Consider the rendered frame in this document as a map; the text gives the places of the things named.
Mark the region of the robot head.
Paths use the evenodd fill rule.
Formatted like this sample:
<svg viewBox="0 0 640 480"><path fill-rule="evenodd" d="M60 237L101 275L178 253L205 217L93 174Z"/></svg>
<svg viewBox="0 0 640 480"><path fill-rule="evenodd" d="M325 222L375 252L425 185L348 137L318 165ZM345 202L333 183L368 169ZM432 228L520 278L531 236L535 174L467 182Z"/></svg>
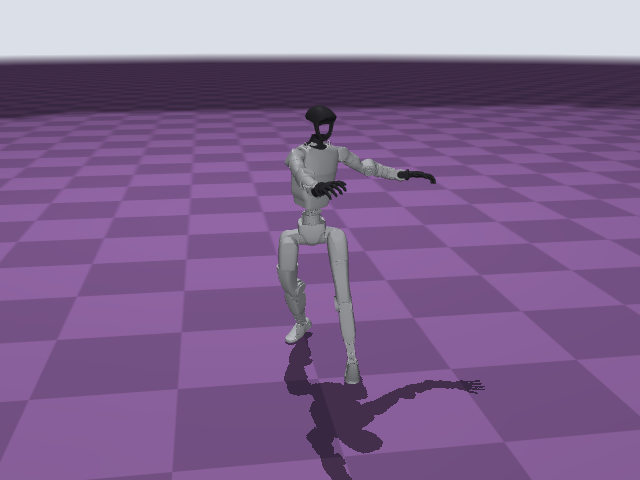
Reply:
<svg viewBox="0 0 640 480"><path fill-rule="evenodd" d="M317 143L316 146L311 146L316 149L326 149L327 146L323 144L324 141L328 140L332 134L333 124L336 120L336 115L332 110L325 106L317 105L311 107L306 115L306 119L313 122L316 134L312 134L310 140L306 143L309 145L311 142ZM329 131L327 134L320 134L319 126L322 124L329 124ZM306 146L306 144L304 144Z"/></svg>

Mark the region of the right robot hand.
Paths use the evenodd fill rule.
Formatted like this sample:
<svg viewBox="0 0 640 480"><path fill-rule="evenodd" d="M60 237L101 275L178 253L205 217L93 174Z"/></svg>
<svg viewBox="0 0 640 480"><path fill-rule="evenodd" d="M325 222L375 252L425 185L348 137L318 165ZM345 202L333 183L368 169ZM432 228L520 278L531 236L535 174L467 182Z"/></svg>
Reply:
<svg viewBox="0 0 640 480"><path fill-rule="evenodd" d="M345 185L346 183L340 180L330 181L326 183L319 182L315 185L314 189L311 189L311 193L314 197L320 197L326 194L329 197L329 199L332 200L332 197L330 196L328 191L331 191L335 197L338 197L336 192L333 190L333 188L335 188L342 195L343 193L339 187L341 187L346 192L347 190L345 188Z"/></svg>

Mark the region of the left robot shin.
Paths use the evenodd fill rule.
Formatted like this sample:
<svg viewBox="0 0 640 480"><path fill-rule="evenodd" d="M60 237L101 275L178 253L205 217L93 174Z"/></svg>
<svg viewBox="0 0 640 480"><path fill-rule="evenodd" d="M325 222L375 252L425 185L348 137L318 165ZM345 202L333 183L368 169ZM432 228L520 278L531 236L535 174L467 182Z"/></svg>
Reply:
<svg viewBox="0 0 640 480"><path fill-rule="evenodd" d="M352 298L350 304L347 302L341 303L339 312L340 328L343 340L347 349L348 363L351 364L351 358L354 359L356 364L355 355L355 320L352 306ZM349 365L350 366L350 365Z"/></svg>

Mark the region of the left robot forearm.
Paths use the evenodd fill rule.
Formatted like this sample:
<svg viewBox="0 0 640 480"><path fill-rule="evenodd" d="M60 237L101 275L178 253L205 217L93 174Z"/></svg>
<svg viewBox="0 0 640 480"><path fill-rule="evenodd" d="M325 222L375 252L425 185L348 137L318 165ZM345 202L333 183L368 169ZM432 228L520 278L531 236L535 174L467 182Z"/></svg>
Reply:
<svg viewBox="0 0 640 480"><path fill-rule="evenodd" d="M374 161L374 160L373 160ZM380 163L375 162L375 167L376 167L376 172L375 174L373 174L374 177L382 177L385 179L389 179L389 180L397 180L397 181L404 181L405 178L398 178L397 173L399 171L404 171L402 169L396 170L395 168L392 167L388 167L388 166L383 166Z"/></svg>

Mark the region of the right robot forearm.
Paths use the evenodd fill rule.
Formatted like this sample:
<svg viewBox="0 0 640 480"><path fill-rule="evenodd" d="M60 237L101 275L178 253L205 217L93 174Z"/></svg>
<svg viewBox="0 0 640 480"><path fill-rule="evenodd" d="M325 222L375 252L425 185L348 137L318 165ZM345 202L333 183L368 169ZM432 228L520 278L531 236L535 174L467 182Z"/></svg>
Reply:
<svg viewBox="0 0 640 480"><path fill-rule="evenodd" d="M300 188L305 190L308 195L313 196L311 189L314 189L315 185L319 182L315 181L311 174L304 173L303 168L300 167L296 172L295 179ZM319 199L320 197L315 198Z"/></svg>

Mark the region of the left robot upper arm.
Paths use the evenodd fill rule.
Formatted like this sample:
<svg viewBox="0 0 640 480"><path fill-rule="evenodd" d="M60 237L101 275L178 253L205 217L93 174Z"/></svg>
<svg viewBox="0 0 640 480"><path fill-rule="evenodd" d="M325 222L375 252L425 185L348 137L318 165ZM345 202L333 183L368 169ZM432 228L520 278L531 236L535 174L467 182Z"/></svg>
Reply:
<svg viewBox="0 0 640 480"><path fill-rule="evenodd" d="M342 162L348 167L366 175L371 176L375 174L376 167L375 163L372 159L365 159L363 161L360 158L350 152L346 147L337 147L335 146L339 153L338 162Z"/></svg>

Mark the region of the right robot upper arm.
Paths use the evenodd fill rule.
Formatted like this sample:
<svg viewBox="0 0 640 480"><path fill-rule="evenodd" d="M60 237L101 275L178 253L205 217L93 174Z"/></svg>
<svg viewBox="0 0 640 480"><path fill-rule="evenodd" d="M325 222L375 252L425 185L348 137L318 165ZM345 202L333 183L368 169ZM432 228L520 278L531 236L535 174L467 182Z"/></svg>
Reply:
<svg viewBox="0 0 640 480"><path fill-rule="evenodd" d="M296 172L297 170L302 167L304 173L306 174L311 174L312 177L315 177L315 174L313 171L306 169L305 165L304 165L304 159L305 159L305 155L303 152L301 152L298 149L292 149L290 151L290 153L288 154L286 160L285 160L285 164L290 168L290 171L292 173L292 175L295 178ZM296 179L295 179L296 180Z"/></svg>

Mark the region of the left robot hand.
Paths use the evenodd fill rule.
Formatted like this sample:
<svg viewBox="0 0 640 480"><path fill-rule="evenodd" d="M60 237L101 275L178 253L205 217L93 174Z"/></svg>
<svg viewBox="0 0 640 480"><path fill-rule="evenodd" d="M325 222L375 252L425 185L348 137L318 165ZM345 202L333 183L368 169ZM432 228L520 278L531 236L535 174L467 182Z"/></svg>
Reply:
<svg viewBox="0 0 640 480"><path fill-rule="evenodd" d="M409 178L411 177L424 177L425 179L429 179L431 181L431 184L436 184L436 179L433 177L433 175L421 171L409 171L408 169L406 169L406 171L399 171L397 173L397 176L398 178L405 178L405 180L409 180Z"/></svg>

